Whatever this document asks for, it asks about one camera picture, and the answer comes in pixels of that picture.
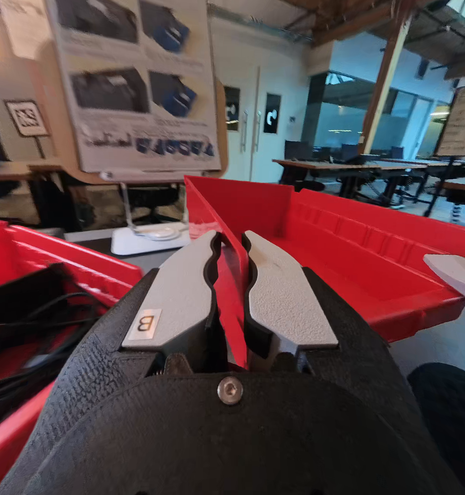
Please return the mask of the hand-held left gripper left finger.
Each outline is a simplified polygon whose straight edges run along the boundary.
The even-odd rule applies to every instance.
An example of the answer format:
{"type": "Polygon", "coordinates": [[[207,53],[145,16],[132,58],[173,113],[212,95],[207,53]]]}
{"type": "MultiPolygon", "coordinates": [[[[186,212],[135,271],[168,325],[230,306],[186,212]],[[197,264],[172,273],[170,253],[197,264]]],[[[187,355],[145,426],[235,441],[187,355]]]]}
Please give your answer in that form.
{"type": "Polygon", "coordinates": [[[125,350],[183,354],[194,372],[229,369],[214,284],[222,236],[208,231],[170,258],[155,273],[122,341],[125,350]]]}

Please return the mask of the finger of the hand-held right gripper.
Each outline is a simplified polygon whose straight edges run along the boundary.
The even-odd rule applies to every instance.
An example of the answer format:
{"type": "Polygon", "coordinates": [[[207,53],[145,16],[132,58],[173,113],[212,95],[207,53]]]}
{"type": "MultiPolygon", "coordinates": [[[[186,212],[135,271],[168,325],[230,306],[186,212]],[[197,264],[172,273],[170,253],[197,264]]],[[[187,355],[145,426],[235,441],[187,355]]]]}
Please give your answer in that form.
{"type": "Polygon", "coordinates": [[[450,254],[425,254],[424,262],[440,279],[465,297],[465,258],[450,254]]]}

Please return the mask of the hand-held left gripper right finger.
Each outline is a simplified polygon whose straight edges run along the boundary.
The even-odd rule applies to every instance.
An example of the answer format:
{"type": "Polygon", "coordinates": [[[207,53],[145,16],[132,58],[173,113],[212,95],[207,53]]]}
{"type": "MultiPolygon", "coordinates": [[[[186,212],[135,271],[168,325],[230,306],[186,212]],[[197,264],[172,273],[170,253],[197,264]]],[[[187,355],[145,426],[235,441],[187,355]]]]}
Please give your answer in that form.
{"type": "Polygon", "coordinates": [[[280,354],[334,350],[338,338],[310,285],[310,270],[261,235],[242,234],[250,281],[244,295],[243,334],[248,368],[267,372],[280,354]]]}

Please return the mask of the red plastic bin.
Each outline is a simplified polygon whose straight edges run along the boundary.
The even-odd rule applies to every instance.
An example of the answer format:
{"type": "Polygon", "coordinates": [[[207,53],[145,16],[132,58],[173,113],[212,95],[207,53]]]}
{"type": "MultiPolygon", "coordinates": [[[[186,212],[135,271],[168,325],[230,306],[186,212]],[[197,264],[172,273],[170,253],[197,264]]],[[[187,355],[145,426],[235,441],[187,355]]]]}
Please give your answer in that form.
{"type": "Polygon", "coordinates": [[[457,319],[465,298],[424,262],[465,258],[465,227],[288,185],[185,176],[189,235],[222,234],[216,282],[220,320],[236,364],[243,337],[253,231],[309,267],[387,342],[457,319]]]}
{"type": "MultiPolygon", "coordinates": [[[[143,270],[89,248],[0,221],[0,285],[53,263],[63,263],[75,282],[111,307],[143,270]]],[[[15,463],[51,392],[53,382],[11,413],[0,416],[0,483],[15,463]]]]}

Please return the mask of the black office chair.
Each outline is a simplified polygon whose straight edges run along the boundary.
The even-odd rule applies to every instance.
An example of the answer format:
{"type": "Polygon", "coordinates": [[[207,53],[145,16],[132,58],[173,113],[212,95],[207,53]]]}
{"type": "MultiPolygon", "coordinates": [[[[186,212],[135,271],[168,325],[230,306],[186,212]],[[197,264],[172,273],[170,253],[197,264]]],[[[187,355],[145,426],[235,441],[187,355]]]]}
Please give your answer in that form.
{"type": "Polygon", "coordinates": [[[281,185],[294,187],[296,192],[307,189],[316,192],[323,192],[326,189],[325,184],[316,180],[309,180],[309,170],[303,167],[283,165],[283,173],[279,180],[281,185]]]}
{"type": "Polygon", "coordinates": [[[159,224],[174,221],[170,217],[157,213],[159,207],[174,205],[180,197],[180,189],[174,184],[157,184],[144,186],[134,184],[127,186],[131,218],[138,225],[159,224]],[[146,208],[148,214],[133,216],[134,211],[146,208]]]}

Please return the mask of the black honeycomb pad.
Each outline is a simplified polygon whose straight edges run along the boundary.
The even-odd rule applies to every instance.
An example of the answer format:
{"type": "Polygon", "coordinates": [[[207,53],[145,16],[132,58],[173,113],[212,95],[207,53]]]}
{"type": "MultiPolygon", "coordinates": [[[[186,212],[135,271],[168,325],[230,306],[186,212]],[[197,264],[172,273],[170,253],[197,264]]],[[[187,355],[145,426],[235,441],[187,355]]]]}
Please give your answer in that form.
{"type": "Polygon", "coordinates": [[[425,363],[407,380],[442,458],[465,487],[465,371],[425,363]]]}

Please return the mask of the wooden office desk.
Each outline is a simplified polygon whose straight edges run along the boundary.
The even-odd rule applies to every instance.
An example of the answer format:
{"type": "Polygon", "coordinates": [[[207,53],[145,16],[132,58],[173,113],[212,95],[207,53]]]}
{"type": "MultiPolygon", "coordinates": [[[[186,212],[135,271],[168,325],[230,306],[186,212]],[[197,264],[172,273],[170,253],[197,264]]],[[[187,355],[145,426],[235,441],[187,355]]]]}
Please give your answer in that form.
{"type": "Polygon", "coordinates": [[[288,161],[273,159],[273,163],[287,166],[303,167],[309,170],[308,176],[314,180],[323,177],[335,177],[340,183],[339,197],[350,200],[364,200],[367,203],[385,207],[397,208],[402,206],[394,203],[394,195],[404,187],[409,179],[425,177],[428,164],[406,162],[402,160],[380,159],[379,157],[360,155],[350,163],[333,163],[329,161],[288,161]],[[372,188],[372,183],[381,180],[385,182],[382,192],[375,190],[375,196],[361,192],[363,186],[372,188]]]}
{"type": "Polygon", "coordinates": [[[0,182],[30,181],[36,173],[58,172],[62,170],[62,163],[58,158],[3,161],[0,162],[0,182]]]}

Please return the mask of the black monitor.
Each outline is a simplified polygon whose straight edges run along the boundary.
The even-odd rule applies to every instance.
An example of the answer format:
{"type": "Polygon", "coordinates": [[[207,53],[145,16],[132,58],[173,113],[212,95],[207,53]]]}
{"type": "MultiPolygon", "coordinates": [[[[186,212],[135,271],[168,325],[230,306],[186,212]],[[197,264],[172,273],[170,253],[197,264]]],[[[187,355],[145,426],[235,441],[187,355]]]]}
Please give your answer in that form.
{"type": "Polygon", "coordinates": [[[313,159],[313,146],[305,141],[285,140],[284,159],[288,161],[310,161],[313,159]]]}

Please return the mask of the black divider panel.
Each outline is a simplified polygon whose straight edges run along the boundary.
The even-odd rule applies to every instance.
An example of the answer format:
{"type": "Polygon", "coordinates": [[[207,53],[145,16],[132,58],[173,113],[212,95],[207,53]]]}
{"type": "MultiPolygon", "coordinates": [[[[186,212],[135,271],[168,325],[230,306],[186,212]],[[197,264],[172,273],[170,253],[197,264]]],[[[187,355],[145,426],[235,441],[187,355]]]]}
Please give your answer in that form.
{"type": "Polygon", "coordinates": [[[0,325],[26,321],[34,311],[67,294],[71,276],[52,265],[0,285],[0,325]]]}

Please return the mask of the handwritten whiteboard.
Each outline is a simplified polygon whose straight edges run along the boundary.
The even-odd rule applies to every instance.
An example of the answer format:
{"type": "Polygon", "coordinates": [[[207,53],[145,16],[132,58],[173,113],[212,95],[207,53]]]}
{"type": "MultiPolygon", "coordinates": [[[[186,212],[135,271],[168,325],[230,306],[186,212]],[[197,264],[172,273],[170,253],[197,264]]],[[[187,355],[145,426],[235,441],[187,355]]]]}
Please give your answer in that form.
{"type": "Polygon", "coordinates": [[[458,88],[454,93],[450,112],[433,156],[465,157],[465,86],[458,88]]]}

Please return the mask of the instruction board on stand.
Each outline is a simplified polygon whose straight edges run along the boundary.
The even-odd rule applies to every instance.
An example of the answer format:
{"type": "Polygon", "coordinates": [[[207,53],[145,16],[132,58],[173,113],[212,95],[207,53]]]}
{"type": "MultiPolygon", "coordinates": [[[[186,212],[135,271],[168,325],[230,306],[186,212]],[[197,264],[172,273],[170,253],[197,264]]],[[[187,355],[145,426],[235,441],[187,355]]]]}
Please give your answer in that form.
{"type": "Polygon", "coordinates": [[[221,170],[207,1],[44,1],[51,39],[39,52],[62,168],[121,188],[127,227],[111,251],[189,244],[187,218],[136,226],[130,185],[178,186],[221,170]]]}

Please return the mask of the dark phone sign window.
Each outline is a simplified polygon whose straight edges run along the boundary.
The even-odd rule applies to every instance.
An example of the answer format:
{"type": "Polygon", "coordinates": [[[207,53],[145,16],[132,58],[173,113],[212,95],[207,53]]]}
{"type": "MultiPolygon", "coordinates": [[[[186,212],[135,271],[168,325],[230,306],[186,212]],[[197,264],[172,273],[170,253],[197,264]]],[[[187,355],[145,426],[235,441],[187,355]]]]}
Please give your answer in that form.
{"type": "Polygon", "coordinates": [[[279,126],[279,112],[281,106],[281,95],[266,94],[265,119],[263,133],[277,134],[279,126]]]}
{"type": "Polygon", "coordinates": [[[226,127],[228,131],[239,131],[240,89],[224,86],[226,127]]]}

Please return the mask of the small tag sign on post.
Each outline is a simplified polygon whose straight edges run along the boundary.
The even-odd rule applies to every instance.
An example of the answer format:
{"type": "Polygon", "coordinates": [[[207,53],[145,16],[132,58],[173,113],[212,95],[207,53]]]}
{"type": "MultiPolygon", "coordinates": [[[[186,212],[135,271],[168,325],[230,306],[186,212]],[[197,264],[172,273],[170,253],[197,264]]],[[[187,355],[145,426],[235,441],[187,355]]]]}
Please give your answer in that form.
{"type": "Polygon", "coordinates": [[[36,101],[3,100],[3,103],[19,135],[22,138],[33,139],[39,156],[45,159],[46,155],[40,139],[49,137],[50,132],[36,101]]]}

